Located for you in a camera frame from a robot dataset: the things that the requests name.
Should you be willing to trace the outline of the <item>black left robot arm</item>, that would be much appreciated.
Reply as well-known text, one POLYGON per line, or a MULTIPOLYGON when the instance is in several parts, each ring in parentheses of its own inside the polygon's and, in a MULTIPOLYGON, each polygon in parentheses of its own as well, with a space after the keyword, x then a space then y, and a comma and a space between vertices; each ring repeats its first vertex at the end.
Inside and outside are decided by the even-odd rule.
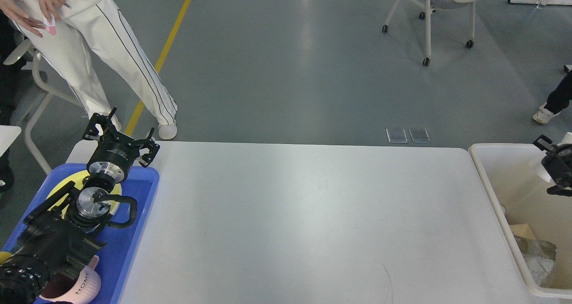
POLYGON ((97 236, 105 228, 125 229, 137 218, 135 198, 114 194, 135 161, 147 167, 160 146, 154 128, 147 137, 121 133, 108 115, 94 113, 83 139, 97 146, 87 162, 82 187, 66 182, 23 218, 17 250, 1 265, 1 302, 32 304, 58 277, 79 278, 88 262, 106 246, 97 236))

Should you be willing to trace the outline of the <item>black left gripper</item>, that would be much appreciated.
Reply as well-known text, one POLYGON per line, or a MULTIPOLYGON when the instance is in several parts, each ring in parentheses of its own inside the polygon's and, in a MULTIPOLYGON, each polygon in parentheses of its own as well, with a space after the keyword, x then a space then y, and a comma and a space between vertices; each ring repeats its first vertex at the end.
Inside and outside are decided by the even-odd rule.
POLYGON ((122 182, 127 179, 134 161, 141 167, 149 167, 159 152, 160 145, 154 137, 155 127, 151 127, 146 137, 135 139, 132 147, 117 142, 117 129, 112 122, 116 110, 114 107, 108 115, 94 113, 82 139, 98 142, 87 163, 88 173, 103 173, 115 182, 122 182))

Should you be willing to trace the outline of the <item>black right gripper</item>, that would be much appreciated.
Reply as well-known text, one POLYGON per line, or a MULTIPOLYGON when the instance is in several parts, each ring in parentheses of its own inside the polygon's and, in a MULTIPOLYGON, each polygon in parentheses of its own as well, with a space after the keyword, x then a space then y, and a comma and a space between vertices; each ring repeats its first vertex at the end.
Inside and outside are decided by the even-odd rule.
POLYGON ((547 193, 559 196, 572 196, 572 145, 553 144, 552 140, 540 135, 533 145, 546 156, 541 160, 542 166, 551 177, 555 186, 550 186, 547 193))

